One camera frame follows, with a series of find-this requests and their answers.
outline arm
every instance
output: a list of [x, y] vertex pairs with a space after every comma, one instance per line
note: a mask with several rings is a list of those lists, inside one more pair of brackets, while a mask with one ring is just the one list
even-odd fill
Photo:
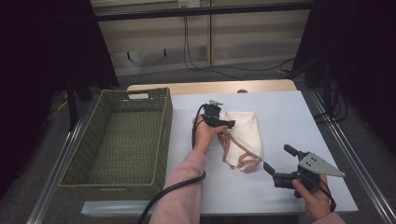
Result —
[[[327, 184], [326, 175], [320, 176], [321, 180]], [[308, 220], [313, 224], [345, 224], [338, 214], [330, 211], [329, 198], [320, 190], [309, 192], [304, 185], [297, 179], [292, 182], [294, 188], [305, 199], [305, 212]]]
[[[206, 152], [217, 133], [227, 126], [211, 128], [201, 122], [195, 134], [195, 146], [186, 159], [169, 175], [165, 188], [184, 180], [201, 176], [205, 171]], [[163, 196], [155, 208], [150, 223], [199, 223], [202, 182], [176, 189]]]

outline metal frame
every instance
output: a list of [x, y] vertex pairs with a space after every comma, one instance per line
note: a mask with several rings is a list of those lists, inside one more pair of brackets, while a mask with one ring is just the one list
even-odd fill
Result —
[[73, 154], [73, 146], [78, 139], [81, 127], [85, 121], [84, 118], [87, 117], [88, 107], [88, 104], [84, 104], [84, 106], [80, 109], [82, 119], [78, 120], [78, 123], [76, 124], [73, 131], [69, 132], [69, 134], [67, 135], [64, 146], [62, 147], [61, 153], [59, 154], [58, 160], [55, 162], [49, 178], [46, 182], [46, 185], [41, 190], [40, 196], [38, 197], [38, 200], [35, 203], [35, 207], [33, 208], [29, 218], [27, 219], [26, 224], [39, 224], [43, 221], [47, 209], [50, 206], [50, 201], [53, 197], [53, 194], [58, 188], [58, 183], [61, 179], [61, 176]]
[[314, 102], [317, 105], [319, 111], [323, 113], [323, 117], [325, 118], [330, 130], [332, 131], [335, 140], [338, 142], [340, 148], [343, 150], [347, 160], [349, 161], [349, 164], [355, 171], [359, 181], [361, 182], [370, 199], [372, 200], [384, 223], [396, 223], [395, 212], [393, 211], [393, 208], [388, 202], [386, 196], [372, 179], [370, 174], [367, 172], [363, 163], [359, 159], [358, 154], [356, 154], [355, 149], [352, 147], [352, 145], [350, 145], [347, 137], [344, 135], [343, 131], [341, 130], [335, 119], [325, 113], [326, 108], [320, 94], [317, 91], [311, 91], [311, 96], [314, 99]]
[[204, 16], [220, 14], [237, 14], [251, 12], [292, 11], [311, 9], [314, 2], [281, 3], [251, 5], [242, 7], [190, 7], [151, 11], [96, 13], [94, 16], [75, 16], [52, 18], [55, 22], [98, 22], [98, 21], [127, 21], [140, 19], [155, 19], [169, 17]]

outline hand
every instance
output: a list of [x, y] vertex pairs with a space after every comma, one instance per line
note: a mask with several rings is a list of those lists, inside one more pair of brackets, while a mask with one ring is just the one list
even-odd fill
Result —
[[222, 133], [228, 128], [227, 125], [212, 128], [205, 123], [201, 115], [198, 117], [197, 125], [193, 150], [199, 150], [204, 154], [206, 154], [210, 144], [215, 140], [216, 134]]
[[[320, 179], [327, 185], [326, 175], [320, 175]], [[297, 179], [294, 179], [292, 184], [305, 199], [305, 212], [311, 223], [330, 214], [330, 199], [321, 190], [317, 189], [315, 192], [309, 192]], [[319, 185], [323, 189], [327, 189], [322, 182]]]

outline black cable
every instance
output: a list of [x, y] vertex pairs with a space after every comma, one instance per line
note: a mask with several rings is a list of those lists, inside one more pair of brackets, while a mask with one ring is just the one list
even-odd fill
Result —
[[62, 91], [56, 91], [51, 95], [51, 98], [54, 98], [55, 96], [59, 95]]
[[[344, 101], [345, 113], [344, 113], [344, 116], [343, 116], [343, 117], [341, 117], [340, 119], [337, 119], [337, 117], [341, 114], [341, 104], [339, 103], [339, 93], [341, 93], [341, 96], [342, 96], [343, 101]], [[337, 112], [337, 115], [336, 115], [336, 116], [333, 116], [332, 119], [325, 119], [325, 120], [322, 120], [322, 121], [317, 121], [317, 124], [335, 123], [335, 122], [340, 122], [340, 121], [342, 121], [342, 120], [344, 120], [344, 119], [347, 118], [347, 115], [348, 115], [347, 98], [345, 97], [344, 93], [343, 93], [342, 91], [340, 91], [339, 88], [337, 89], [336, 100], [337, 100], [337, 104], [338, 104], [338, 106], [339, 106], [339, 111]], [[328, 114], [328, 112], [324, 112], [324, 113], [315, 115], [314, 118], [315, 118], [315, 119], [318, 119], [320, 116], [324, 116], [324, 115], [326, 115], [326, 114]]]
[[[189, 67], [187, 65], [187, 62], [186, 62], [186, 45], [187, 45], [187, 51], [188, 51], [189, 58], [190, 58], [190, 63], [193, 66], [193, 68]], [[191, 54], [190, 54], [189, 26], [187, 24], [187, 17], [184, 17], [184, 52], [183, 52], [183, 58], [184, 58], [184, 64], [191, 71], [203, 71], [203, 70], [206, 70], [208, 72], [218, 73], [218, 74], [224, 75], [226, 77], [234, 78], [234, 79], [237, 79], [237, 80], [243, 80], [243, 79], [241, 79], [239, 77], [233, 77], [233, 76], [227, 75], [227, 74], [219, 72], [219, 71], [208, 70], [207, 68], [210, 68], [210, 67], [199, 68], [199, 67], [195, 66], [195, 64], [192, 62]]]
[[[192, 67], [189, 67], [187, 65], [187, 62], [186, 62], [186, 46], [187, 46], [187, 52], [188, 52], [189, 59], [190, 59], [190, 64], [192, 65]], [[237, 70], [243, 70], [243, 71], [249, 71], [249, 72], [264, 72], [264, 71], [270, 71], [270, 70], [276, 69], [278, 67], [281, 67], [285, 63], [288, 63], [288, 62], [293, 61], [295, 59], [295, 57], [292, 57], [292, 58], [289, 58], [286, 61], [282, 62], [279, 65], [276, 65], [276, 66], [270, 67], [270, 68], [264, 68], [264, 69], [247, 69], [247, 68], [240, 68], [240, 67], [233, 67], [233, 66], [226, 66], [226, 65], [215, 65], [215, 66], [208, 66], [208, 67], [199, 68], [199, 67], [195, 66], [195, 64], [192, 62], [192, 59], [191, 59], [190, 40], [189, 40], [189, 25], [188, 25], [188, 22], [187, 22], [187, 17], [184, 17], [184, 53], [183, 53], [183, 58], [184, 58], [184, 64], [191, 71], [204, 71], [204, 70], [206, 70], [208, 72], [218, 73], [218, 74], [224, 75], [226, 77], [231, 77], [231, 78], [238, 79], [238, 80], [243, 80], [243, 79], [239, 78], [239, 77], [233, 77], [233, 76], [230, 76], [228, 74], [225, 74], [225, 73], [222, 73], [222, 72], [219, 72], [219, 71], [209, 70], [209, 69], [211, 69], [211, 68], [231, 68], [231, 69], [237, 69]]]
[[279, 67], [279, 78], [278, 79], [282, 79], [282, 67], [283, 67], [283, 64], [280, 65], [280, 67]]
[[[335, 94], [334, 96], [336, 96], [336, 97], [335, 97], [335, 100], [334, 100], [334, 102], [333, 102], [333, 104], [332, 104], [331, 111], [325, 111], [325, 112], [323, 112], [323, 113], [320, 113], [320, 114], [317, 114], [317, 115], [313, 116], [315, 120], [320, 119], [320, 117], [322, 117], [322, 116], [324, 116], [324, 115], [327, 115], [327, 114], [332, 115], [332, 117], [336, 117], [336, 116], [333, 116], [333, 111], [334, 111], [334, 109], [335, 109], [335, 107], [336, 107], [337, 105], [340, 106], [339, 100], [338, 100], [339, 88], [337, 88], [335, 91], [336, 91], [336, 94]], [[340, 111], [341, 111], [341, 107], [338, 107], [337, 116], [339, 115]]]
[[202, 108], [204, 108], [204, 107], [205, 107], [205, 105], [201, 105], [198, 108], [197, 115], [195, 116], [194, 124], [192, 125], [192, 131], [191, 131], [191, 144], [192, 144], [192, 147], [195, 146], [195, 133], [197, 131], [197, 127], [198, 127], [198, 124], [199, 124], [199, 123], [197, 123], [198, 122], [199, 113], [201, 112]]
[[323, 183], [323, 185], [326, 186], [326, 189], [328, 190], [328, 191], [326, 191], [317, 182], [313, 181], [312, 179], [308, 178], [307, 176], [300, 175], [300, 177], [311, 182], [311, 184], [315, 185], [315, 187], [317, 187], [320, 191], [322, 191], [330, 199], [330, 211], [333, 212], [335, 210], [335, 207], [337, 206], [337, 204], [335, 203], [335, 200], [332, 197], [332, 194], [330, 193], [329, 186], [323, 180], [320, 179], [320, 181]]
[[[204, 108], [204, 107], [205, 107], [205, 105], [201, 105], [201, 106], [199, 107], [198, 112], [197, 112], [197, 115], [195, 116], [194, 123], [193, 123], [193, 125], [192, 125], [192, 140], [191, 140], [191, 141], [192, 141], [192, 147], [195, 146], [195, 133], [196, 133], [196, 129], [197, 129], [198, 125], [199, 125], [202, 121], [204, 121], [204, 120], [202, 119], [202, 120], [200, 120], [200, 121], [198, 122], [199, 114], [200, 114], [200, 112], [201, 112], [201, 109]], [[143, 220], [145, 219], [145, 217], [146, 217], [146, 215], [148, 214], [148, 212], [149, 212], [150, 208], [152, 207], [152, 205], [154, 205], [156, 202], [158, 202], [163, 196], [165, 196], [165, 194], [167, 194], [167, 193], [169, 193], [169, 192], [171, 192], [171, 191], [173, 191], [173, 190], [175, 190], [175, 189], [180, 189], [180, 188], [186, 187], [186, 186], [188, 186], [188, 185], [190, 185], [190, 184], [193, 184], [193, 183], [197, 183], [197, 182], [199, 182], [199, 181], [202, 181], [202, 180], [205, 179], [205, 177], [206, 177], [206, 172], [204, 172], [201, 176], [198, 176], [198, 177], [195, 177], [195, 178], [192, 178], [192, 179], [188, 179], [188, 180], [185, 180], [185, 181], [181, 181], [181, 182], [176, 183], [176, 184], [174, 184], [174, 185], [172, 185], [172, 186], [170, 186], [170, 187], [168, 187], [168, 188], [166, 188], [166, 189], [163, 189], [160, 193], [158, 193], [158, 194], [148, 203], [148, 205], [146, 206], [146, 208], [145, 208], [145, 210], [143, 211], [142, 215], [140, 216], [139, 220], [137, 221], [137, 224], [143, 223]]]
[[189, 180], [185, 180], [185, 181], [179, 182], [179, 183], [177, 183], [175, 185], [172, 185], [169, 188], [163, 189], [163, 191], [161, 191], [159, 194], [157, 194], [148, 203], [148, 205], [146, 206], [146, 209], [143, 211], [142, 215], [140, 216], [139, 220], [137, 221], [137, 224], [143, 223], [143, 220], [145, 219], [145, 217], [148, 214], [148, 212], [149, 212], [150, 208], [152, 207], [152, 205], [154, 205], [156, 202], [158, 202], [163, 196], [165, 196], [165, 194], [167, 194], [167, 193], [169, 193], [169, 192], [171, 192], [171, 191], [173, 191], [175, 189], [180, 189], [180, 188], [186, 187], [186, 186], [188, 186], [190, 184], [197, 183], [197, 182], [205, 179], [205, 177], [206, 177], [206, 172], [204, 172], [204, 174], [201, 175], [201, 176], [198, 176], [198, 177], [195, 177], [195, 178], [192, 178], [192, 179], [189, 179]]

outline green wicker basket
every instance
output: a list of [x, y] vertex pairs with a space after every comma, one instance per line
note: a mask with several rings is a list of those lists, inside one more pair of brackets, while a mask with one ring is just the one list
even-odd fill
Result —
[[150, 200], [163, 189], [172, 113], [167, 88], [102, 91], [59, 187], [83, 201]]

